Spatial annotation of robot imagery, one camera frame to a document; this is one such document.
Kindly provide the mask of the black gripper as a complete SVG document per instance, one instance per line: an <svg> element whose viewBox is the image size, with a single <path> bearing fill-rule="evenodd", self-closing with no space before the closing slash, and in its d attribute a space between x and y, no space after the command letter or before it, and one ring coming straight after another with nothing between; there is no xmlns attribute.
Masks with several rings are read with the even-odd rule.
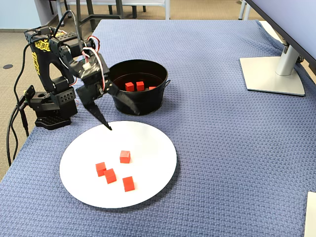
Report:
<svg viewBox="0 0 316 237"><path fill-rule="evenodd" d="M84 107L107 129L112 130L94 100L108 93L112 96L115 106L120 112L138 116L140 111L136 104L110 80L108 74L104 73L104 77L102 77L101 72L96 72L84 77L83 85L77 88L76 92Z"/></svg>

